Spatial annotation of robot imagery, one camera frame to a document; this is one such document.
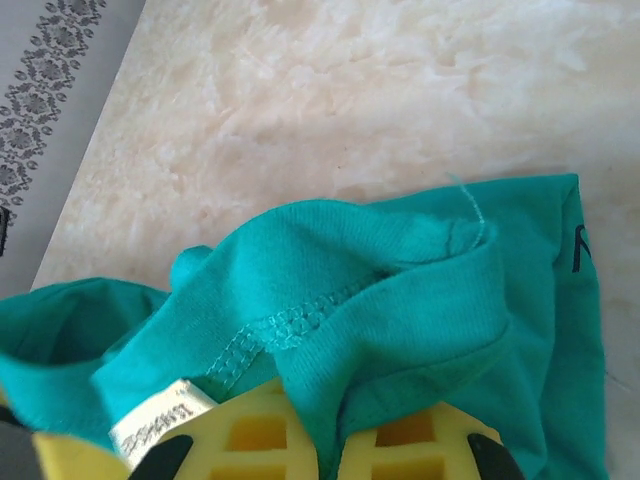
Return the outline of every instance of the teal t-shirt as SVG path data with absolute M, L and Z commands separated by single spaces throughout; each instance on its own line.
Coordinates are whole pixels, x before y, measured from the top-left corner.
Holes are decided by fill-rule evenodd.
M 323 479 L 351 433 L 444 400 L 528 479 L 604 479 L 590 257 L 575 175 L 293 203 L 183 252 L 170 293 L 97 278 L 0 302 L 0 385 L 26 425 L 110 447 L 178 378 L 224 401 L 280 376 Z

